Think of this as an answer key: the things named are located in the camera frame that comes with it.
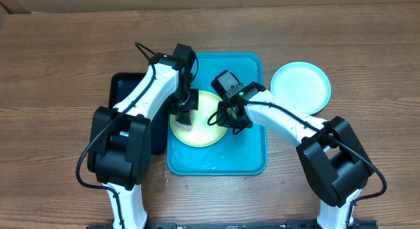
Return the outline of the green sponge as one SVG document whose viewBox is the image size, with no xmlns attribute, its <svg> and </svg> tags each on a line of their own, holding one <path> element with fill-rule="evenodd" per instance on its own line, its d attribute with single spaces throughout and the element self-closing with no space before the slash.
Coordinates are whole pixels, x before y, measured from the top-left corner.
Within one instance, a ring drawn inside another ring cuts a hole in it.
<svg viewBox="0 0 420 229">
<path fill-rule="evenodd" d="M 175 126 L 179 129 L 190 131 L 192 129 L 192 118 L 190 114 L 178 114 L 175 116 Z"/>
</svg>

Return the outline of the yellow plate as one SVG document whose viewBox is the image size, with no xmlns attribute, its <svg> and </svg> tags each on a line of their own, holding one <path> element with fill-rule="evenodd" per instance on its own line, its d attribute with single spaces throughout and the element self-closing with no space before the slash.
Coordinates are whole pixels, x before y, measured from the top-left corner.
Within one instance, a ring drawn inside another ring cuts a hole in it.
<svg viewBox="0 0 420 229">
<path fill-rule="evenodd" d="M 221 98 L 209 91 L 199 91 L 198 110 L 191 111 L 192 127 L 183 129 L 176 124 L 175 116 L 170 115 L 170 127 L 175 136 L 184 144 L 192 147 L 206 147 L 219 141 L 227 128 L 207 121 L 217 111 Z"/>
</svg>

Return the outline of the light blue plate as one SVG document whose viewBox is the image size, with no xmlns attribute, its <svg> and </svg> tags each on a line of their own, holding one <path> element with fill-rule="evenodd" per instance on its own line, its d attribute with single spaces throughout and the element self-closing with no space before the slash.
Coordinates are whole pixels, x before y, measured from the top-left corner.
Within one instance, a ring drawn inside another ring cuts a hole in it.
<svg viewBox="0 0 420 229">
<path fill-rule="evenodd" d="M 319 67 L 308 62 L 290 62 L 273 75 L 270 91 L 282 104 L 312 115 L 329 102 L 331 83 Z"/>
</svg>

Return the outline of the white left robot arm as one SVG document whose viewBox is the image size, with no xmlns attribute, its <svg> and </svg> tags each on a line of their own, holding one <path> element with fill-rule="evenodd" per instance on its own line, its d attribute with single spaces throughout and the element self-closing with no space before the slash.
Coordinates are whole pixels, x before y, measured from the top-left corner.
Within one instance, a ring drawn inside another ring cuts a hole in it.
<svg viewBox="0 0 420 229">
<path fill-rule="evenodd" d="M 96 175 L 96 189 L 107 191 L 114 214 L 109 228 L 144 228 L 148 215 L 142 204 L 141 184 L 151 164 L 152 120 L 159 111 L 179 114 L 190 125 L 190 112 L 198 109 L 198 90 L 191 84 L 192 68 L 198 66 L 190 46 L 178 44 L 171 55 L 155 53 L 135 44 L 146 57 L 148 70 L 140 83 L 122 101 L 99 107 L 91 126 L 90 141 L 77 162 L 81 179 L 85 162 Z"/>
</svg>

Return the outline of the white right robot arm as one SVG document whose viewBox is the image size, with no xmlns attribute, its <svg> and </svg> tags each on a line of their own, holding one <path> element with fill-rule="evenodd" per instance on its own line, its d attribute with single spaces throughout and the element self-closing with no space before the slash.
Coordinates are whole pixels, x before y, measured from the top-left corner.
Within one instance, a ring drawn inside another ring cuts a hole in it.
<svg viewBox="0 0 420 229">
<path fill-rule="evenodd" d="M 236 135 L 257 124 L 295 147 L 306 180 L 320 198 L 314 222 L 288 222 L 288 228 L 376 228 L 374 220 L 352 216 L 352 201 L 373 174 L 371 160 L 350 124 L 302 114 L 281 104 L 263 85 L 244 85 L 225 70 L 211 82 L 221 97 L 209 125 L 229 127 Z"/>
</svg>

